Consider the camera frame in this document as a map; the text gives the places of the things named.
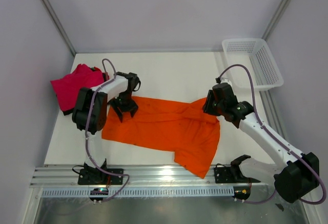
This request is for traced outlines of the orange t shirt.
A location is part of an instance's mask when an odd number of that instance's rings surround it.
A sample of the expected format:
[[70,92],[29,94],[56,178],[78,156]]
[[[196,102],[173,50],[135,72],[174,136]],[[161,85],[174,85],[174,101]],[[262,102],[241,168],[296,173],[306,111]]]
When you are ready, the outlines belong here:
[[220,123],[205,114],[205,98],[191,103],[133,98],[138,104],[134,116],[119,120],[113,109],[107,115],[102,139],[174,153],[174,162],[194,175],[205,178],[220,140]]

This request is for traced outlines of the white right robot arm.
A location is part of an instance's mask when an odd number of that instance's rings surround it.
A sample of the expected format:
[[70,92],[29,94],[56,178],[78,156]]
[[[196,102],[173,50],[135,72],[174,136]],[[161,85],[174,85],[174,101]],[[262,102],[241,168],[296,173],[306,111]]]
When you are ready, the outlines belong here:
[[303,200],[303,196],[321,187],[322,198],[312,204],[325,201],[326,188],[319,176],[318,157],[312,152],[304,154],[283,139],[260,118],[255,103],[238,101],[229,83],[213,86],[202,109],[206,114],[222,116],[232,123],[273,160],[273,164],[266,164],[242,155],[230,163],[231,179],[242,181],[250,177],[273,184],[275,192],[289,203]]

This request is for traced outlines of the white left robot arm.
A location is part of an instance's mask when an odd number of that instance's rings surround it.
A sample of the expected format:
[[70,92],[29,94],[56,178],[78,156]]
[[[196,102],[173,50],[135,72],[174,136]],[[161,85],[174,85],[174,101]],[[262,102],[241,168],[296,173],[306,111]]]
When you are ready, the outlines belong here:
[[111,173],[107,170],[107,160],[103,155],[101,136],[107,120],[107,107],[114,110],[120,122],[123,114],[131,117],[138,110],[132,99],[132,93],[139,90],[141,81],[135,73],[117,72],[114,77],[103,84],[92,88],[81,88],[72,113],[72,121],[84,132],[86,160],[84,170],[96,184],[106,181],[108,175],[122,177],[122,173]]

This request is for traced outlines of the red folded t shirt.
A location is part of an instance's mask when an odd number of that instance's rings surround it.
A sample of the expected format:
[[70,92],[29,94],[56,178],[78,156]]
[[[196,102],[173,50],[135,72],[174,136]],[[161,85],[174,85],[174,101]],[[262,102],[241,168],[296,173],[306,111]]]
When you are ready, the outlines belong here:
[[102,74],[102,77],[103,77],[104,81],[108,81],[110,79],[108,73],[107,72],[102,72],[102,70],[98,67],[92,67],[91,70],[93,72],[100,72]]

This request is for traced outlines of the pink folded t shirt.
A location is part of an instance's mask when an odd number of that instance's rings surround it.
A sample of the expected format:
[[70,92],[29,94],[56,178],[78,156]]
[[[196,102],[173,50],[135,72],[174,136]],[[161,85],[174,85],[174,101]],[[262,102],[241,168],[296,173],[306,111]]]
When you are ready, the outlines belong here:
[[90,68],[86,64],[79,64],[72,73],[50,81],[64,115],[73,112],[81,88],[92,88],[103,82],[102,71],[99,68]]

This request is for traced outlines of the white plastic basket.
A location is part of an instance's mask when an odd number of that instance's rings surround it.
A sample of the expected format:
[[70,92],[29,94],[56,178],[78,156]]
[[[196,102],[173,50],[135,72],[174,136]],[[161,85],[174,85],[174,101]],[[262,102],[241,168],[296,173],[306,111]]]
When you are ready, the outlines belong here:
[[283,77],[266,43],[261,38],[232,38],[222,41],[226,67],[240,64],[250,72],[254,90],[267,91],[281,87]]

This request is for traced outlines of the left controller board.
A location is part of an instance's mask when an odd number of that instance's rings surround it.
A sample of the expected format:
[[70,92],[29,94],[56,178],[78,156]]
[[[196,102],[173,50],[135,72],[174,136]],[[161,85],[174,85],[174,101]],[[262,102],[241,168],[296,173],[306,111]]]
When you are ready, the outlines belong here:
[[109,190],[107,188],[94,188],[90,190],[89,199],[91,201],[102,201],[109,196]]

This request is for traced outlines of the controller board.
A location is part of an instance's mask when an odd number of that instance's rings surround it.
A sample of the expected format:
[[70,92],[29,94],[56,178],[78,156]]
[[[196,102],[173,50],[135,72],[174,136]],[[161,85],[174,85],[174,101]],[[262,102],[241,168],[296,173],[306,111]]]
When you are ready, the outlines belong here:
[[107,188],[94,188],[90,190],[89,199],[91,201],[102,201],[109,196],[109,190]]
[[247,200],[251,195],[250,189],[237,189],[234,188],[233,198],[237,200]]

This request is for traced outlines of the right controller board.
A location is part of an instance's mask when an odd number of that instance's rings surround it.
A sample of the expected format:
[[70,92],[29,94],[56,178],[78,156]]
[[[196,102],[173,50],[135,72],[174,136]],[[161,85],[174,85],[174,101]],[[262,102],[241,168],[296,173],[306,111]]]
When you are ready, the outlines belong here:
[[250,189],[237,189],[234,188],[233,198],[237,200],[247,200],[251,195]]

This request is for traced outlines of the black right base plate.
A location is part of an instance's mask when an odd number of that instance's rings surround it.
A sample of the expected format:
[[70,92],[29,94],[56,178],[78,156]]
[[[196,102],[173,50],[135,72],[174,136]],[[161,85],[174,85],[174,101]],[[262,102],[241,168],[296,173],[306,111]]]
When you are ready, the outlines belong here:
[[215,167],[214,177],[217,184],[260,183],[257,179],[245,177],[236,167]]

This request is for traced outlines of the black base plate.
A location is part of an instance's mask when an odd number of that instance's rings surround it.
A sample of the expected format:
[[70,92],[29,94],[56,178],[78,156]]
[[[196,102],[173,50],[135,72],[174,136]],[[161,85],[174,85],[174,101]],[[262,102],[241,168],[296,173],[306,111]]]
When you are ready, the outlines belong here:
[[257,179],[245,177],[236,167],[215,167],[214,177],[217,184],[260,183]]
[[123,176],[108,175],[96,168],[81,169],[78,185],[122,185]]

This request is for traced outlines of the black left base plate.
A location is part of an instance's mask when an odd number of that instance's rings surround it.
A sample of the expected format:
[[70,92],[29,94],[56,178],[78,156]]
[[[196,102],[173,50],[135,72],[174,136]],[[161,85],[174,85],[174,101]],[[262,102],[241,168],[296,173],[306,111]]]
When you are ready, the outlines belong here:
[[96,168],[81,169],[78,185],[122,185],[123,176],[108,175]]

